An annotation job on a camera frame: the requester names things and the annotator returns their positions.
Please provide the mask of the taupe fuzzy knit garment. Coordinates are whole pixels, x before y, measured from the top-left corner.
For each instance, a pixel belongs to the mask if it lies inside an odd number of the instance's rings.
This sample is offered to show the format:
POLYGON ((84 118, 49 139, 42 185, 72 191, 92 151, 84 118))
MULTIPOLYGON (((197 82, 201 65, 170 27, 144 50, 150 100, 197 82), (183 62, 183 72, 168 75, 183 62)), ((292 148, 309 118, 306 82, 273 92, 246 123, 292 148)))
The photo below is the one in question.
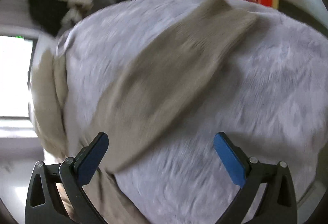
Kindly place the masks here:
POLYGON ((146 223, 113 174, 140 158, 181 120, 210 87, 224 59, 257 21, 225 0, 205 0, 147 39, 153 26, 133 25, 140 10, 109 7, 79 22, 46 50, 33 69, 34 128, 43 148, 64 159, 71 143, 65 125, 69 97, 95 105, 78 143, 92 140, 95 157, 73 172, 67 189, 84 223, 146 223))

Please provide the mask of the lavender plush bed blanket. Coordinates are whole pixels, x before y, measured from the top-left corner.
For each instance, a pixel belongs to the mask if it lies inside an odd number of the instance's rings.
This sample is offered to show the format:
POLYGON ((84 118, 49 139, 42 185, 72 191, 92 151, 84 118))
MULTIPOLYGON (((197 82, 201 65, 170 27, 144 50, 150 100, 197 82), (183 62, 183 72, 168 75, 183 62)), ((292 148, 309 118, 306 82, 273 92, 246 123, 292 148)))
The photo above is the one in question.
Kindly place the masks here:
MULTIPOLYGON (((146 34, 152 39, 203 1, 131 0, 110 7, 116 13, 140 10, 133 25, 153 26, 146 34)), ((327 38, 277 10, 225 1, 254 13, 255 25, 196 105, 140 158, 113 174, 146 223, 217 223, 240 190, 213 147, 219 132, 247 157, 270 165, 286 162, 296 206, 315 179, 327 145, 327 38)), ((65 125, 72 145, 66 158, 83 148, 78 135, 94 105, 88 95, 69 97, 65 125)), ((58 164, 66 159, 53 157, 58 164)), ((56 187, 70 219, 81 223, 63 185, 56 187)), ((265 188, 262 183, 242 223, 253 218, 265 188)))

